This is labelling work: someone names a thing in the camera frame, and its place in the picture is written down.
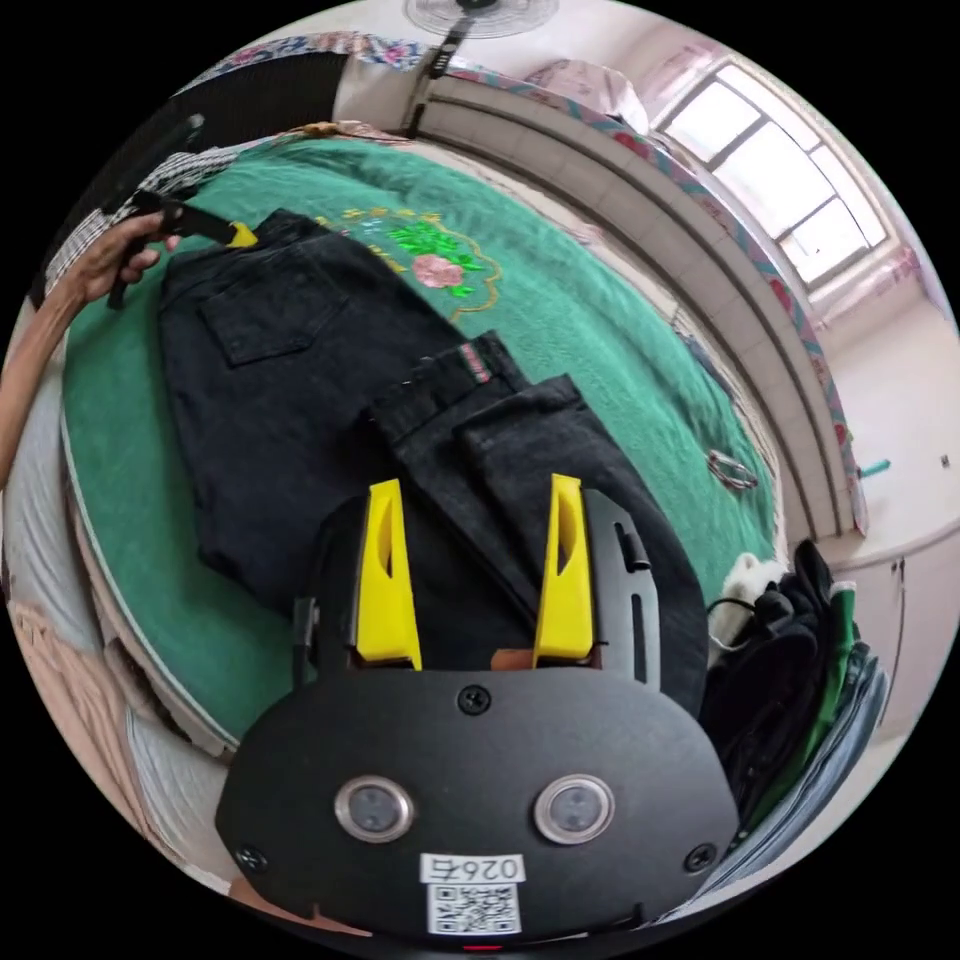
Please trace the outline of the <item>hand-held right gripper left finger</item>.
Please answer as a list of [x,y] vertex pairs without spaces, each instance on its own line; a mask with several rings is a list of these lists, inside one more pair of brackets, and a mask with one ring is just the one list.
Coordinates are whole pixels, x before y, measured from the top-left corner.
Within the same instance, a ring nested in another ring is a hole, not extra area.
[[422,668],[397,479],[369,489],[359,554],[355,651],[366,666]]

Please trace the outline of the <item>person's left hand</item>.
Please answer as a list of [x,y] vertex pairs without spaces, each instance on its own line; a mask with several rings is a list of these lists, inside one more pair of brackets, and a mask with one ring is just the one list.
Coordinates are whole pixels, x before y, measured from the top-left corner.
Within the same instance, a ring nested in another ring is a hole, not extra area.
[[161,213],[138,215],[109,228],[73,263],[64,279],[81,303],[89,304],[112,291],[118,281],[131,285],[180,238],[164,227]]

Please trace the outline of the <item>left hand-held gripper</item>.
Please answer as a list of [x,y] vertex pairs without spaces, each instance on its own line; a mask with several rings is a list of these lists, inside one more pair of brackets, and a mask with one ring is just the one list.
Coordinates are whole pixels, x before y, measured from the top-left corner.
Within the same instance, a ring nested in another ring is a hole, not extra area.
[[[199,236],[230,249],[249,248],[258,242],[255,232],[242,222],[228,221],[182,200],[153,191],[138,189],[129,198],[128,203],[131,206],[128,219],[162,214],[163,222],[160,230],[167,235]],[[125,267],[146,245],[147,240],[144,237],[132,240],[125,250],[123,266]],[[107,298],[107,304],[111,310],[119,310],[123,306],[127,286],[128,284],[118,273]]]

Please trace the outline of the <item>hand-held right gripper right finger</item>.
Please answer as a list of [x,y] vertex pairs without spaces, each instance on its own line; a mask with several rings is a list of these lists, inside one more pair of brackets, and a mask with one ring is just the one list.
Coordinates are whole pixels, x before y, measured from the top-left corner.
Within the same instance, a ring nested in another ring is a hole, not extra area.
[[553,474],[533,666],[586,661],[594,645],[590,547],[581,481]]

